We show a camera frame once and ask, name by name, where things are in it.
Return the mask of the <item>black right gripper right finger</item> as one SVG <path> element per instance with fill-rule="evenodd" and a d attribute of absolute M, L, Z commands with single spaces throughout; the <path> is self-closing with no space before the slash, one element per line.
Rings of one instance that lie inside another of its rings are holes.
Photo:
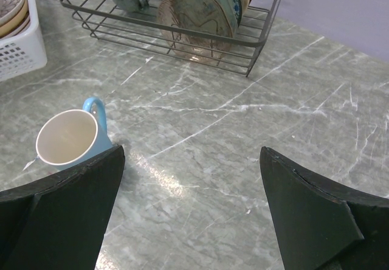
<path fill-rule="evenodd" d="M 285 269 L 388 269 L 388 199 L 269 147 L 261 149 L 260 171 Z"/>

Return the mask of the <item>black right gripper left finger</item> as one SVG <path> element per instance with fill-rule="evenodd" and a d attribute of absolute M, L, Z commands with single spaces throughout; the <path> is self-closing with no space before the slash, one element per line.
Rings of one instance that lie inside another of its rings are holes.
<path fill-rule="evenodd" d="M 1 269 L 94 269 L 125 166 L 116 145 L 1 192 Z"/>

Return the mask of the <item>blue striped white plate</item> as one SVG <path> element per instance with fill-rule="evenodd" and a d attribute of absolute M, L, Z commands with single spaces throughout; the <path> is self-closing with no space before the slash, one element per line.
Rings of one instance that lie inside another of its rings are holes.
<path fill-rule="evenodd" d="M 5 36 L 3 36 L 2 39 L 13 37 L 13 36 L 23 32 L 24 30 L 26 30 L 26 28 L 28 28 L 29 26 L 30 26 L 30 14 L 29 14 L 29 12 L 27 12 L 25 17 L 23 18 L 23 21 L 16 28 L 14 28 L 11 32 L 9 32 Z"/>

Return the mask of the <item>orange bear plate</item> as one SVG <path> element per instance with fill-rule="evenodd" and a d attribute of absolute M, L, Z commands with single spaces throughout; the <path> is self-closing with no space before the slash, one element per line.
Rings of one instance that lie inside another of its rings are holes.
<path fill-rule="evenodd" d="M 28 0 L 25 0 L 21 10 L 9 22 L 0 27 L 1 38 L 10 33 L 22 22 L 22 20 L 26 16 L 26 13 L 28 12 L 28 9 Z"/>

